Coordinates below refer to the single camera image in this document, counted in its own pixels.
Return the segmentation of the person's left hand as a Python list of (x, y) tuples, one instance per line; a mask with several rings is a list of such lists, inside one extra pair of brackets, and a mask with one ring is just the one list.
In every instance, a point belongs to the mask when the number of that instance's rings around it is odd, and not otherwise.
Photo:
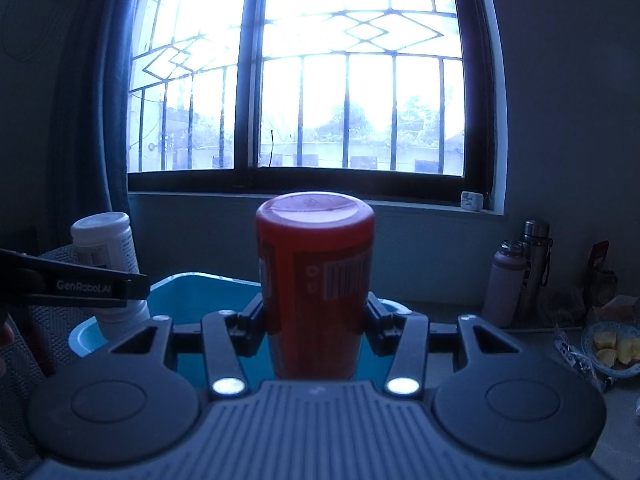
[[(0, 349), (6, 348), (14, 341), (14, 331), (8, 322), (4, 322), (0, 330)], [(6, 361), (0, 356), (0, 376), (6, 374)]]

